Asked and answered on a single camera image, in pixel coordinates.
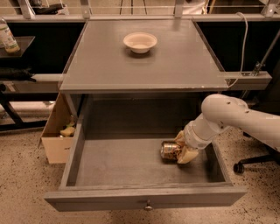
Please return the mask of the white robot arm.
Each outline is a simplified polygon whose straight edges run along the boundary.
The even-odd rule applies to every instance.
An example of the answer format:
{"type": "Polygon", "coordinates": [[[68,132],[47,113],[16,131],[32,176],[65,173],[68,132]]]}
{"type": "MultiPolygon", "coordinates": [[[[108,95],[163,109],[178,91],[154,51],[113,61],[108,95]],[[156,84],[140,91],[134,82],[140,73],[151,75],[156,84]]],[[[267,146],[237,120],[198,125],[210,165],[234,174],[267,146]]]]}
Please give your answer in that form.
{"type": "Polygon", "coordinates": [[[210,94],[201,104],[201,113],[181,130],[174,141],[182,147],[178,163],[195,159],[214,137],[228,127],[239,128],[253,138],[280,151],[280,116],[250,109],[239,98],[210,94]]]}

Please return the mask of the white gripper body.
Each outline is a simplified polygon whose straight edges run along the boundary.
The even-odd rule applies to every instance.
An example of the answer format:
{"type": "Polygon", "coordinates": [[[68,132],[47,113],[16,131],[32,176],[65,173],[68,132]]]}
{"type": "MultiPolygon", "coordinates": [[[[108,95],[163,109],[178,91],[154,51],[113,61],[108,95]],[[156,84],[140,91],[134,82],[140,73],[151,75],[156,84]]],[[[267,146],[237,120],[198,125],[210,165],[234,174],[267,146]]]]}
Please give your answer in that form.
{"type": "Polygon", "coordinates": [[[185,144],[197,150],[205,149],[213,138],[213,131],[208,122],[190,121],[184,127],[185,144]]]}

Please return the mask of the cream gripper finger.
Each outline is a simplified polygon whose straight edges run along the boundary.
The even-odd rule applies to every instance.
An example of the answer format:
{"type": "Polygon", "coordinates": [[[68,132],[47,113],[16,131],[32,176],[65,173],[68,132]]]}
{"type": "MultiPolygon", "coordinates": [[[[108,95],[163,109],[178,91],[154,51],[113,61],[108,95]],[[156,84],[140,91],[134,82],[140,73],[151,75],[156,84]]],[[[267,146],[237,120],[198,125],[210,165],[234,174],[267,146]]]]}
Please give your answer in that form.
{"type": "Polygon", "coordinates": [[[185,145],[185,136],[184,136],[184,131],[181,130],[177,136],[174,138],[174,141],[176,144],[180,145],[180,146],[184,146],[185,145]]]}
{"type": "Polygon", "coordinates": [[[177,156],[178,164],[187,164],[198,156],[199,152],[196,149],[184,146],[177,156]]]}

